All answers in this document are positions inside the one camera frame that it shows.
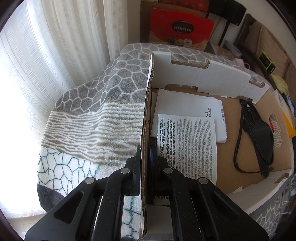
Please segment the printed instruction leaflet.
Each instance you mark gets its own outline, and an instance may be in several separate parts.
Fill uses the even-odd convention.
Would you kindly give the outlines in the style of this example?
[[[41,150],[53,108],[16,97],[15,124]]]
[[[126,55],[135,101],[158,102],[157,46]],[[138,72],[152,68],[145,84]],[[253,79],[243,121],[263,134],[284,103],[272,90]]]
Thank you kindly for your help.
[[[217,182],[217,142],[213,118],[158,115],[157,152],[185,177]]]

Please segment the white cardboard tray box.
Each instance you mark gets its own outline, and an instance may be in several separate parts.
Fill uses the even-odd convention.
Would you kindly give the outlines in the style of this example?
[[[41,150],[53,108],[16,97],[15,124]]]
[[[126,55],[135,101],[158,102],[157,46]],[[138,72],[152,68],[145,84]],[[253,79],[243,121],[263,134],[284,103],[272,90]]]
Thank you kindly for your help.
[[[241,67],[207,60],[191,64],[173,60],[171,53],[151,51],[149,53],[149,72],[145,93],[144,118],[141,148],[141,189],[142,214],[140,238],[150,238],[147,211],[147,153],[152,140],[152,89],[166,90],[174,85],[176,92],[214,97],[222,101],[226,121],[227,141],[217,142],[217,182],[239,207],[252,213],[262,206],[284,183],[283,175],[291,174],[293,168],[292,142],[288,136],[281,109],[267,81],[255,72]],[[258,173],[259,165],[255,148],[248,134],[241,135],[238,150],[238,163],[242,171],[235,169],[233,155],[239,134],[241,105],[239,99],[251,101],[260,117],[266,123],[275,118],[279,134],[274,140],[272,170],[268,177]]]

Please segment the black fabric pouch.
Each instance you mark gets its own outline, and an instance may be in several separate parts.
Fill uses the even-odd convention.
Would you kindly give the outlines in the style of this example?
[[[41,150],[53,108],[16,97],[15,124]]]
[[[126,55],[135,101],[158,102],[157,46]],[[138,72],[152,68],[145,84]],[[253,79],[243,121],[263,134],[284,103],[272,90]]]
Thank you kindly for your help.
[[[250,101],[240,99],[242,107],[242,128],[250,136],[258,162],[267,166],[273,163],[274,138],[271,127],[262,120]]]

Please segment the yellow white passport drive box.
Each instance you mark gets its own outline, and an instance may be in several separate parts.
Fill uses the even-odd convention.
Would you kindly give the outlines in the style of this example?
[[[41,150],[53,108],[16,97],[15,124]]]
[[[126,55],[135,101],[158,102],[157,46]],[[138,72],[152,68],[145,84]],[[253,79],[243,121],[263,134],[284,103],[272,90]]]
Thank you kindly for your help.
[[[281,115],[285,121],[285,126],[287,128],[287,133],[289,138],[295,137],[295,127],[292,124],[292,121],[290,120],[290,112],[288,112],[288,115],[286,115],[285,111],[283,109],[280,110]]]

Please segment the yellow checked cloth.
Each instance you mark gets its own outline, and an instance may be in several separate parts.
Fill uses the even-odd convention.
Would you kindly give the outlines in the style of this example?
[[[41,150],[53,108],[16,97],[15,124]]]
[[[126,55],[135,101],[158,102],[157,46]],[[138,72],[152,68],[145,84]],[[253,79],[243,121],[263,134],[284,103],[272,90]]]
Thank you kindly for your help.
[[[285,80],[283,78],[281,78],[279,75],[277,74],[272,74],[271,75],[272,78],[273,78],[273,81],[276,85],[276,88],[278,89],[278,91],[281,93],[281,94],[285,94],[285,95],[289,95],[290,92],[288,90],[288,85],[287,83],[285,82]]]

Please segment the green black portable device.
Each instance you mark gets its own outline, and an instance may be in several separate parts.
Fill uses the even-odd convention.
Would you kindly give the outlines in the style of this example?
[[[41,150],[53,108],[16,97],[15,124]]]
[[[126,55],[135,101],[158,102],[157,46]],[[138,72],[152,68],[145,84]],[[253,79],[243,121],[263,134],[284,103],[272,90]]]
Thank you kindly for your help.
[[[274,72],[276,68],[275,63],[270,59],[270,57],[267,55],[265,51],[262,51],[260,53],[258,59],[264,67],[264,69],[267,71],[267,73],[271,74]]]

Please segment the cardboard box of clutter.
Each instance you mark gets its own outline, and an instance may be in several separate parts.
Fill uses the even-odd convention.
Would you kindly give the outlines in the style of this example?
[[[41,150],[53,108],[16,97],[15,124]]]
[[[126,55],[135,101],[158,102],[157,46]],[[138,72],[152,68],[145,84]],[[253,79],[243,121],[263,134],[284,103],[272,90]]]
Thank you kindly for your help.
[[[235,61],[236,59],[241,59],[241,57],[242,57],[241,52],[232,53],[228,49],[222,48],[220,46],[216,46],[216,45],[212,44],[211,42],[207,43],[204,51],[209,54],[213,54],[213,55],[223,57],[223,58],[226,58],[228,60],[233,60],[233,61]]]

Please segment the brown sofa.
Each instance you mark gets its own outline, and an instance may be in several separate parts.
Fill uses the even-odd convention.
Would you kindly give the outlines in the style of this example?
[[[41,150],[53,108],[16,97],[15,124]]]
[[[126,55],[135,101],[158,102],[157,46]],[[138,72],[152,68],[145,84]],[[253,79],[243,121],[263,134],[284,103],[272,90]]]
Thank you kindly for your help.
[[[271,75],[259,62],[259,54],[264,51],[275,63],[273,74],[280,76],[286,82],[290,97],[295,102],[295,65],[284,47],[265,25],[252,15],[246,14],[235,46],[241,51],[242,58],[250,65],[250,69],[275,86]]]

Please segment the cream curtain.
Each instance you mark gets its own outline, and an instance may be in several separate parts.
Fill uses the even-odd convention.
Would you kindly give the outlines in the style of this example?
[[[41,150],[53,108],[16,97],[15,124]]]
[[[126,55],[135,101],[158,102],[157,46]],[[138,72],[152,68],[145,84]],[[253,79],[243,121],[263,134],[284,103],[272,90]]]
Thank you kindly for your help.
[[[139,41],[140,1],[23,1],[1,30],[1,211],[43,213],[37,162],[50,112]]]

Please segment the red collection gift bag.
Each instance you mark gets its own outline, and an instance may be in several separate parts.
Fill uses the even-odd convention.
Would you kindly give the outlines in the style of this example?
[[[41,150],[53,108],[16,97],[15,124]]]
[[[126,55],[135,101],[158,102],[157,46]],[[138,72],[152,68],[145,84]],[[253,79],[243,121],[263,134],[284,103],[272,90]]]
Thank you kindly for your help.
[[[179,10],[151,8],[149,42],[204,51],[214,22]]]

